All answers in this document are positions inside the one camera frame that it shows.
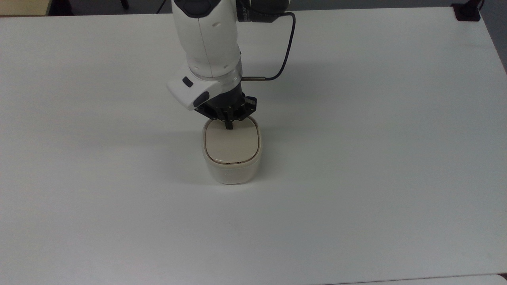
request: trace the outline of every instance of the table surface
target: table surface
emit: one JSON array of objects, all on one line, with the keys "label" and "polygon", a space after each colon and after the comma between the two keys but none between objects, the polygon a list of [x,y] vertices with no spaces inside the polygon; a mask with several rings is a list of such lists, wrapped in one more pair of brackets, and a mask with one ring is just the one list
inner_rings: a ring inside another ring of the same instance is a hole
[{"label": "table surface", "polygon": [[506,285],[507,280],[499,275],[462,276],[374,282],[372,285]]},{"label": "table surface", "polygon": [[[507,76],[451,8],[301,11],[225,186],[165,83],[171,15],[0,19],[0,282],[323,284],[507,271]],[[290,19],[238,24],[245,76]]]}]

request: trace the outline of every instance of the white container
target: white container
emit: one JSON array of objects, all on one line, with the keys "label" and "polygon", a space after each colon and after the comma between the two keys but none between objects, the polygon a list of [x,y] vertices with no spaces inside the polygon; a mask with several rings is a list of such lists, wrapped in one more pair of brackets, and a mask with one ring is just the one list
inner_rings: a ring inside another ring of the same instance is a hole
[{"label": "white container", "polygon": [[261,132],[248,117],[234,121],[228,130],[219,120],[209,120],[203,128],[202,152],[211,175],[223,184],[245,183],[252,179],[262,154]]}]

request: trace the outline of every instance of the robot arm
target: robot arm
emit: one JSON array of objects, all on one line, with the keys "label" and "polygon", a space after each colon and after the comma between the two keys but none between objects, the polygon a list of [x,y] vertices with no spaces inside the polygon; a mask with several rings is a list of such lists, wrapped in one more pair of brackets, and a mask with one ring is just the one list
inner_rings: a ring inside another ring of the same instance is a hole
[{"label": "robot arm", "polygon": [[250,14],[281,13],[288,0],[172,0],[179,40],[187,56],[168,82],[172,95],[187,109],[212,120],[222,120],[227,129],[257,109],[257,99],[241,89],[241,53],[236,21],[272,22],[277,17]]}]

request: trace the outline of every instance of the beige lid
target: beige lid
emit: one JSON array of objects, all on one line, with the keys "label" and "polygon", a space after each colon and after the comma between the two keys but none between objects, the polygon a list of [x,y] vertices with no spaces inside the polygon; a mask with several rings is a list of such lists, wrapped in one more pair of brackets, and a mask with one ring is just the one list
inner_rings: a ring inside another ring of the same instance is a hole
[{"label": "beige lid", "polygon": [[216,163],[246,162],[259,151],[257,125],[246,118],[234,121],[234,129],[228,130],[223,122],[211,121],[205,126],[204,146],[206,154]]}]

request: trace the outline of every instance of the black cable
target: black cable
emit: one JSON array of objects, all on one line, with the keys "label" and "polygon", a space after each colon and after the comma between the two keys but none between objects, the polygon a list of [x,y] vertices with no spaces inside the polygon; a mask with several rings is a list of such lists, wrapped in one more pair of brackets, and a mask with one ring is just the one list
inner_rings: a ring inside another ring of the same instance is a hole
[{"label": "black cable", "polygon": [[160,10],[162,10],[162,7],[164,7],[164,4],[165,4],[166,0],[164,0],[162,2],[162,5],[160,5],[159,9],[157,10],[156,14],[158,14],[160,12]]},{"label": "black cable", "polygon": [[264,16],[264,17],[291,16],[292,17],[291,36],[289,37],[289,40],[288,40],[287,51],[285,52],[285,59],[283,60],[283,64],[282,64],[282,67],[280,68],[280,71],[278,71],[278,73],[273,77],[251,76],[251,77],[243,77],[241,79],[242,81],[271,81],[271,80],[275,80],[280,76],[280,74],[282,74],[283,70],[285,69],[285,65],[287,64],[287,60],[288,60],[288,55],[291,52],[292,39],[294,38],[294,31],[296,30],[296,16],[292,12],[284,12],[284,13],[280,13],[280,14],[262,13],[260,11],[257,11],[256,9],[250,7],[250,5],[247,5],[244,0],[240,0],[240,2],[245,8],[249,9],[250,11],[252,11],[260,16]]}]

